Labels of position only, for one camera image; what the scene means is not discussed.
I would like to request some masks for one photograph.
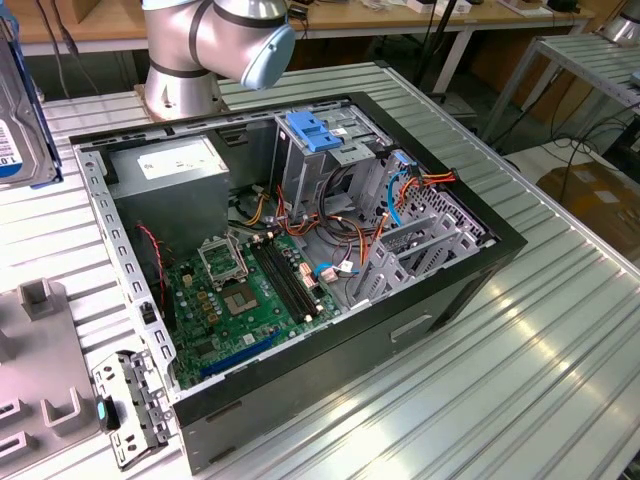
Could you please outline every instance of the hard drive label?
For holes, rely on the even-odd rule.
[[[22,157],[9,133],[4,120],[0,119],[0,178],[15,175],[22,168]]]

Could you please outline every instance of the ram slot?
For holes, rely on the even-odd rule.
[[[272,244],[266,243],[252,247],[252,251],[293,320],[303,323],[308,315],[315,317],[318,311],[313,300],[291,272],[282,254]]]
[[[286,272],[283,277],[287,284],[289,284],[289,288],[293,290],[294,297],[302,301],[307,314],[315,317],[318,314],[316,304],[307,293],[306,288],[302,286],[295,273],[291,271],[291,267],[287,263],[287,260],[273,244],[268,245],[267,249],[271,255],[272,260],[276,263],[278,269]]]
[[[305,312],[300,307],[299,303],[295,300],[292,292],[287,288],[287,284],[282,280],[282,276],[278,272],[278,268],[271,261],[269,254],[262,247],[258,246],[253,249],[253,255],[258,261],[260,268],[266,275],[267,279],[273,285],[274,290],[278,294],[278,297],[284,304],[285,308],[296,323],[304,321]]]

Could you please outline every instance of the metal workbench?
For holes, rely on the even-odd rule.
[[[368,92],[528,240],[452,324],[198,478],[616,478],[640,448],[640,272],[390,69],[294,72],[232,108]],[[66,180],[0,194],[0,291],[65,284],[89,368],[140,342],[67,136],[148,121],[133,93],[45,105]],[[122,478],[185,478],[179,442]],[[121,478],[97,435],[18,478]]]
[[[607,98],[624,107],[640,103],[640,88],[630,81],[631,74],[640,69],[640,46],[620,47],[595,33],[539,37],[531,42],[498,97],[482,132],[483,140],[486,141],[495,130],[504,109],[538,55],[547,57],[552,63],[523,105],[524,109],[542,94],[561,68],[569,70],[601,92],[601,100],[594,104],[587,115],[591,121],[599,118],[603,100]]]

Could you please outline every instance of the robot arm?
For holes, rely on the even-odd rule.
[[[295,43],[283,0],[144,0],[148,108],[164,119],[220,110],[215,73],[271,87]]]
[[[602,35],[620,46],[635,46],[640,41],[640,0],[629,0],[619,15],[602,30]]]

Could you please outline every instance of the green circuit board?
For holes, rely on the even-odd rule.
[[[302,284],[298,266],[304,259],[291,238],[279,235],[273,245]],[[202,370],[217,362],[234,359],[235,354],[249,355],[252,347],[262,348],[267,342],[269,348],[279,345],[340,314],[325,289],[318,286],[307,290],[303,286],[321,309],[310,322],[296,323],[250,247],[243,244],[239,251],[248,276],[242,282],[231,281],[221,288],[213,287],[198,254],[167,269],[176,316],[175,328],[170,329],[177,352],[173,366],[182,388],[200,383]],[[228,259],[218,258],[216,273],[220,271],[218,263],[228,264]],[[191,277],[186,283],[185,273]]]

